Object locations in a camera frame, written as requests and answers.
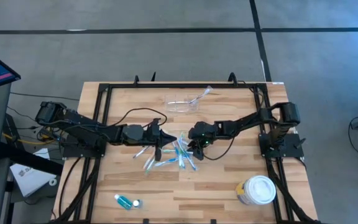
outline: round white lid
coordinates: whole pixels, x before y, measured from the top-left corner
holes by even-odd
[[[249,196],[259,204],[270,203],[276,196],[276,187],[268,177],[258,175],[251,178]]]

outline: metal bracket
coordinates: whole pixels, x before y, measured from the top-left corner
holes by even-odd
[[[259,85],[258,88],[261,90],[263,95],[267,94],[267,85]]]
[[[100,158],[106,152],[106,142],[101,141],[100,145],[95,148],[82,146],[77,138],[69,135],[67,136],[67,143],[62,143],[63,157],[85,157],[85,158]]]
[[[101,93],[101,92],[105,91],[107,88],[109,88],[108,83],[99,84],[98,93]]]
[[[268,159],[278,157],[303,157],[303,141],[305,141],[305,139],[300,140],[298,134],[286,134],[281,145],[274,149],[270,145],[269,134],[259,135],[260,152],[263,157]]]
[[[154,74],[153,74],[153,77],[152,77],[152,80],[151,80],[152,82],[154,82],[155,81],[155,72],[154,72]]]
[[[238,82],[237,82],[237,77],[236,77],[236,75],[232,72],[232,73],[230,73],[230,75],[229,75],[229,79],[227,80],[228,82],[233,82],[233,85],[234,86],[238,86],[239,84],[238,84]]]
[[[137,87],[137,83],[139,82],[139,77],[137,75],[135,75],[135,81],[134,81],[134,86]]]

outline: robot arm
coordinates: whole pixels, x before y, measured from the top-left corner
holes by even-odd
[[[139,124],[106,126],[67,109],[62,103],[42,102],[35,120],[42,126],[59,128],[68,133],[77,147],[90,151],[101,150],[106,142],[115,146],[155,146],[158,149],[176,140],[176,137],[160,130],[157,118],[147,125],[146,130]],[[155,159],[159,161],[161,151],[155,152]]]
[[[280,120],[272,116],[272,110],[280,110]],[[241,131],[260,124],[275,124],[276,128],[268,134],[268,143],[271,148],[278,148],[288,130],[300,123],[298,108],[293,103],[277,103],[269,108],[261,108],[255,113],[236,121],[215,121],[208,124],[203,121],[197,122],[189,131],[189,151],[199,159],[204,159],[203,149],[219,139],[232,139]]]

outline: wire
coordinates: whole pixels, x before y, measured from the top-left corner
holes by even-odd
[[[65,191],[66,188],[66,184],[67,184],[67,180],[71,174],[71,172],[73,172],[74,166],[78,163],[78,161],[80,161],[80,157],[73,163],[73,165],[71,166],[70,170],[67,173],[67,177],[63,183],[63,187],[62,187],[62,191],[60,192],[60,200],[59,200],[59,216],[62,215],[62,201],[63,201],[63,193]]]
[[[302,165],[305,167],[305,170],[306,170],[306,171],[308,170],[308,168],[307,168],[305,162],[303,162],[303,160],[302,160],[300,157],[296,157],[295,159],[298,160],[300,163],[302,163]]]
[[[5,138],[13,139],[13,137],[10,136],[10,135],[8,135],[8,134],[3,133],[2,135],[3,135]],[[45,144],[50,144],[51,142],[54,142],[55,140],[51,140],[51,141],[47,141],[47,142],[31,142],[31,141],[26,141],[26,140],[18,139],[17,141],[23,142],[23,143],[26,143],[26,144],[45,145]]]
[[[355,117],[355,118],[353,118],[353,119],[351,120],[351,122],[349,122],[349,127],[348,127],[348,129],[347,129],[347,137],[349,138],[349,142],[351,143],[352,148],[358,153],[358,150],[356,149],[356,147],[354,147],[353,142],[352,142],[352,138],[351,138],[351,126],[352,126],[352,122],[353,122],[355,119],[358,119],[358,116]]]
[[[23,117],[26,117],[26,118],[29,118],[30,120],[36,122],[36,121],[35,121],[34,119],[32,119],[30,116],[21,114],[21,113],[17,112],[17,110],[15,110],[15,109],[13,109],[13,108],[11,108],[11,107],[9,107],[9,106],[6,106],[6,107],[8,107],[9,109],[13,110],[13,111],[14,111],[15,113],[17,113],[18,115],[23,116]]]
[[[56,195],[51,195],[51,196],[46,196],[47,198],[54,198],[56,197]],[[28,204],[28,205],[36,205],[38,202],[40,202],[42,199],[44,199],[45,197],[40,197],[38,198],[35,202],[30,203],[30,202],[26,202],[25,199],[23,200],[24,203]]]
[[[37,128],[40,128],[41,126],[31,126],[31,127],[28,127],[28,128],[12,128],[12,127],[8,127],[8,126],[4,126],[4,128],[10,128],[10,129],[15,129],[15,130],[25,130],[25,129],[29,129],[29,130],[34,130],[34,129],[37,129]]]
[[[101,128],[108,128],[110,126],[117,125],[117,124],[121,123],[121,121],[123,121],[130,112],[137,111],[137,110],[150,110],[150,111],[153,111],[153,112],[156,112],[156,113],[162,115],[165,118],[165,120],[161,124],[158,124],[159,126],[165,124],[167,122],[167,120],[168,120],[167,115],[165,115],[165,114],[163,114],[163,113],[161,113],[161,112],[159,112],[157,110],[154,110],[154,109],[151,109],[151,108],[134,108],[134,109],[129,110],[118,122],[115,122],[114,124],[111,124],[111,125],[106,126],[106,127],[101,127]]]
[[[63,129],[62,131],[61,131],[61,133],[59,134],[59,141],[61,141],[61,139],[62,139],[62,135],[63,135],[63,133],[66,131],[66,130],[68,130],[68,129],[71,129],[71,128],[77,128],[77,127],[98,127],[99,126],[99,124],[76,124],[76,125],[74,125],[74,126],[71,126],[71,127],[68,127],[68,128],[65,128],[65,129]],[[102,135],[104,135],[106,138],[108,138],[109,139],[109,141],[111,141],[111,138],[106,134],[106,133],[98,133],[98,134],[102,134]]]
[[[33,95],[33,94],[14,93],[14,92],[11,92],[11,94],[14,94],[14,95],[20,95],[20,96],[33,96],[33,97],[58,98],[58,99],[64,99],[64,100],[79,101],[79,99],[73,99],[73,98],[62,97],[62,96],[43,96],[43,95]]]
[[[55,214],[55,212],[53,212],[53,209],[52,209],[52,215],[53,215],[53,219],[55,220],[56,219],[56,214]]]
[[[229,149],[231,148],[231,145],[233,144],[234,139],[235,139],[235,138],[233,138],[233,139],[231,140],[230,145],[229,145],[229,147],[226,149],[226,151],[224,151],[224,153],[221,154],[220,156],[218,156],[217,158],[214,158],[214,159],[209,158],[208,156],[206,156],[206,155],[203,153],[203,154],[204,154],[204,157],[207,158],[207,159],[209,159],[209,160],[211,160],[211,161],[215,161],[215,160],[218,160],[218,159],[222,158],[224,155],[226,155],[226,153],[227,153],[227,152],[229,151]]]
[[[249,90],[250,90],[252,93],[254,93],[254,90],[253,90],[251,87],[249,88]],[[264,98],[264,95],[263,95],[261,92],[259,92],[259,91],[258,91],[258,95],[262,97],[262,101],[260,102],[260,107],[262,107],[262,105],[264,104],[265,98]]]
[[[25,136],[23,134],[19,135],[20,137],[25,137],[25,138],[30,138],[30,139],[34,139],[34,140],[38,140],[37,138],[31,137],[31,136]]]

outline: wooden table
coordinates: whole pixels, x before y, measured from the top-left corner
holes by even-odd
[[[86,82],[83,86],[78,112],[92,118],[96,102],[98,82]],[[288,101],[284,84],[267,83],[270,103]],[[200,100],[196,113],[168,113],[165,111],[164,96],[169,94],[200,94],[203,89],[168,88],[121,88],[114,89],[108,114],[108,124],[118,121],[132,108],[148,107],[168,116],[162,126],[164,131],[178,136],[187,132],[197,121],[213,123],[216,120],[238,119],[256,111],[253,93],[248,89],[214,89]],[[134,111],[124,120],[127,124],[147,124],[159,115],[152,111]],[[265,160],[260,155],[257,135],[258,127],[243,131],[236,137],[230,151],[217,161],[195,159],[200,168],[193,171],[188,164],[186,170],[179,171],[177,165],[157,167],[145,175],[142,169],[152,151],[137,159],[132,156],[141,147],[108,146],[101,160],[98,186],[92,216],[93,223],[141,223],[149,218],[151,223],[275,223],[273,205],[247,206],[238,201],[234,191],[239,182],[253,175],[267,175]],[[217,157],[228,147],[229,141],[216,141],[205,149],[209,157]],[[174,157],[163,154],[162,160]],[[83,160],[76,165],[68,180],[63,210],[78,191]],[[65,162],[62,180],[75,159]],[[317,218],[305,168],[295,159],[283,161],[288,188],[300,207],[311,218]],[[62,190],[61,182],[58,195]],[[125,195],[131,200],[141,199],[141,209],[126,211],[114,199],[115,194]],[[88,195],[85,195],[81,218],[85,218]],[[283,219],[285,207],[279,194]],[[59,197],[53,211],[57,214]]]

